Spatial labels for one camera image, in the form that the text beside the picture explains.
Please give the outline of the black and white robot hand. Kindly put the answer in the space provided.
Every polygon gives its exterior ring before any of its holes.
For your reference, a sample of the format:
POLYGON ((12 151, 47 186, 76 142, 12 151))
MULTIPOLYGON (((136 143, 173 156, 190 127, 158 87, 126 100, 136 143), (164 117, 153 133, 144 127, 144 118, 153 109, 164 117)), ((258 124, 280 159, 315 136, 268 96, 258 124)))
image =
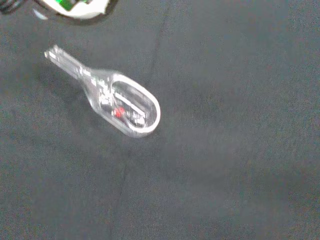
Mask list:
POLYGON ((104 15, 110 0, 36 0, 36 2, 50 12, 63 17, 89 20, 104 15))

